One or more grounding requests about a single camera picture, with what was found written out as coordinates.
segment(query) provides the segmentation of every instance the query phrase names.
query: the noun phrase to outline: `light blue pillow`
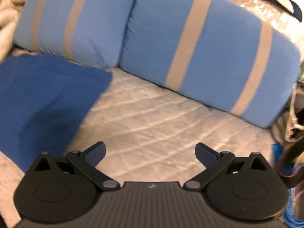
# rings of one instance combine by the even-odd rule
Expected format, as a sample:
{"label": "light blue pillow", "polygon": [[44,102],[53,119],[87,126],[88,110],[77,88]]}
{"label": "light blue pillow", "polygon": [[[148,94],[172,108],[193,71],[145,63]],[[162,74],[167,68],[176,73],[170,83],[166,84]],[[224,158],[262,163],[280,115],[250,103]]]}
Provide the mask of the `light blue pillow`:
{"label": "light blue pillow", "polygon": [[136,0],[120,67],[268,127],[299,62],[287,38],[227,0]]}
{"label": "light blue pillow", "polygon": [[134,0],[28,0],[14,41],[83,65],[118,64]]}

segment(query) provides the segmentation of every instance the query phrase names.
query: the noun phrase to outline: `white quilted fabric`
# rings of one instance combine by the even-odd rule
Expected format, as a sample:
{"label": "white quilted fabric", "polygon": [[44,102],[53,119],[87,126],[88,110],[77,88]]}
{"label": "white quilted fabric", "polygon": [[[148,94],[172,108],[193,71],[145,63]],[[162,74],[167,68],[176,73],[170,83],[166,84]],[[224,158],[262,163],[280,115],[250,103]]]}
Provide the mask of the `white quilted fabric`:
{"label": "white quilted fabric", "polygon": [[[194,147],[203,142],[237,156],[262,152],[271,159],[270,132],[233,115],[206,107],[170,90],[114,69],[111,87],[96,102],[79,128],[70,150],[103,141],[107,146],[99,170],[124,181],[180,181],[204,167]],[[13,192],[23,173],[0,153],[0,212],[9,227],[19,216]]]}

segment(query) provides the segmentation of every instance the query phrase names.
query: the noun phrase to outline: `blue towel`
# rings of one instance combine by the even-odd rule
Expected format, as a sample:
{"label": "blue towel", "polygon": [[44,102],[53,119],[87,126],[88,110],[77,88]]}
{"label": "blue towel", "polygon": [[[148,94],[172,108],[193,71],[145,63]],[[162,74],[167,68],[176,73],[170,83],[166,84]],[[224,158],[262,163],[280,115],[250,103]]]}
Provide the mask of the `blue towel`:
{"label": "blue towel", "polygon": [[24,172],[41,152],[62,155],[111,79],[56,56],[8,57],[0,65],[0,151]]}
{"label": "blue towel", "polygon": [[[283,153],[283,148],[279,144],[274,144],[272,147],[273,155],[274,155],[274,161],[277,163],[279,157]],[[287,164],[282,169],[282,172],[286,175],[291,175],[293,172],[293,164]],[[304,228],[304,220],[297,219],[294,215],[292,215],[292,198],[291,198],[291,190],[289,189],[289,200],[288,204],[285,210],[285,213],[283,215],[283,219],[285,223],[291,227],[291,228]]]}

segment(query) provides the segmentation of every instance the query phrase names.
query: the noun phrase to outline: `cushion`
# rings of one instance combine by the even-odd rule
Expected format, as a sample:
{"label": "cushion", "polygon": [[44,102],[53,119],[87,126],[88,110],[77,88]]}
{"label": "cushion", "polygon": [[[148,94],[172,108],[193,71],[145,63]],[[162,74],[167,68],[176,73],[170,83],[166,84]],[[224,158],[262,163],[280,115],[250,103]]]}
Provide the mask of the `cushion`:
{"label": "cushion", "polygon": [[111,79],[56,56],[8,57],[0,65],[0,151],[24,172],[41,152],[62,155]]}
{"label": "cushion", "polygon": [[28,0],[14,42],[83,65],[114,67],[134,0]]}
{"label": "cushion", "polygon": [[120,67],[268,127],[290,97],[299,50],[227,0],[136,0]]}

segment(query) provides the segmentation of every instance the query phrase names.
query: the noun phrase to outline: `metal pin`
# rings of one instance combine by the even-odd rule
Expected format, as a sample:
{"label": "metal pin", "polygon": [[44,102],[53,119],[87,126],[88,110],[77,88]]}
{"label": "metal pin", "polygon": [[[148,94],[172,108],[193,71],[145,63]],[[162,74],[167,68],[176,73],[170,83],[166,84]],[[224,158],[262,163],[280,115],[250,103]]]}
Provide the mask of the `metal pin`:
{"label": "metal pin", "polygon": [[115,188],[118,186],[118,182],[115,180],[106,180],[102,183],[105,188]]}
{"label": "metal pin", "polygon": [[186,182],[186,187],[189,189],[196,189],[199,188],[201,184],[197,181],[188,181]]}
{"label": "metal pin", "polygon": [[153,188],[156,188],[157,186],[155,185],[155,184],[150,184],[149,186],[148,186],[148,188],[150,188],[150,189],[153,189]]}

